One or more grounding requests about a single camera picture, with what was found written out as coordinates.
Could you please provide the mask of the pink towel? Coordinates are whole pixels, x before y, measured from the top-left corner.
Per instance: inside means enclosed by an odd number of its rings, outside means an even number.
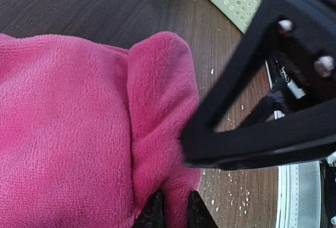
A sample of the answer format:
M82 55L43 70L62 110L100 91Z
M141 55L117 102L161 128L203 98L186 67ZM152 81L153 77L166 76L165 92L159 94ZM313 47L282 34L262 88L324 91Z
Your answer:
M186 227L201 171L178 138L197 104L174 33L130 49L1 35L1 227L131 227L158 190L166 227Z

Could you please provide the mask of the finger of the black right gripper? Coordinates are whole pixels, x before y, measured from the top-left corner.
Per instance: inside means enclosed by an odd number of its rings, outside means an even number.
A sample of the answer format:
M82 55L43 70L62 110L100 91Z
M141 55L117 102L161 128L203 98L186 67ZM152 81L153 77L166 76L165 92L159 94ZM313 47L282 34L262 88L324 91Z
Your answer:
M191 168L229 171L322 160L335 152L335 100L226 132L191 121L181 146Z
M181 132L182 144L236 144L264 136L258 133L266 124L267 117L281 107L284 101L279 90L264 96L238 129L214 132L222 116L251 81L271 52L275 37L276 11L271 10L274 0L262 0L246 34L232 55L225 70L194 115Z

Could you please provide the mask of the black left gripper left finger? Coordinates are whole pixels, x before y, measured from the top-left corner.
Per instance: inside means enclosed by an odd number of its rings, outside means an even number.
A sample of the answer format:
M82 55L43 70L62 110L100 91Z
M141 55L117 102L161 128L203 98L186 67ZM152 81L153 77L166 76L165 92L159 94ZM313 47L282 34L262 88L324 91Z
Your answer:
M142 209L140 215L134 221L133 228L163 228L163 193L155 192L151 195Z

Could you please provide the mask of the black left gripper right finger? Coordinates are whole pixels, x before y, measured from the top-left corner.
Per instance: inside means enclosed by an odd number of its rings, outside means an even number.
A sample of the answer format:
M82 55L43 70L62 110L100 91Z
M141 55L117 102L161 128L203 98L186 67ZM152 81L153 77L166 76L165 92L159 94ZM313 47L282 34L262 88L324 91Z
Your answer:
M198 191L191 191L188 196L189 228L218 228Z

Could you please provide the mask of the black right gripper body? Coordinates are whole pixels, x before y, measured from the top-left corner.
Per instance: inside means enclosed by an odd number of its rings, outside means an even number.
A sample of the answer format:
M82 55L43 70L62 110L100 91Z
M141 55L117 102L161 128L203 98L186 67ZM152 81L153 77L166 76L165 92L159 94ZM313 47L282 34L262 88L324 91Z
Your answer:
M276 107L335 107L335 0L263 0Z

